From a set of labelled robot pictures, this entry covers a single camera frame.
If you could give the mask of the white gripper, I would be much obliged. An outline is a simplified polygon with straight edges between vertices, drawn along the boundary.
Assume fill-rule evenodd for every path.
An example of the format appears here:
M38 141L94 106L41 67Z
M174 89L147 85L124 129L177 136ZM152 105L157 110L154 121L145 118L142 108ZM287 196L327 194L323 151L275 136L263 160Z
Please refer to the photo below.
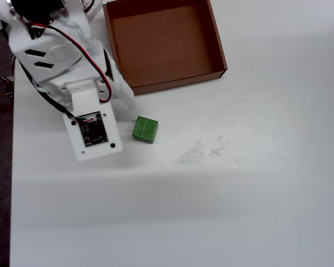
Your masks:
M134 108L134 93L107 49L99 40L92 40L87 48L98 66L98 74L62 74L43 81L33 80L33 85L69 112L95 112L102 103L114 98Z

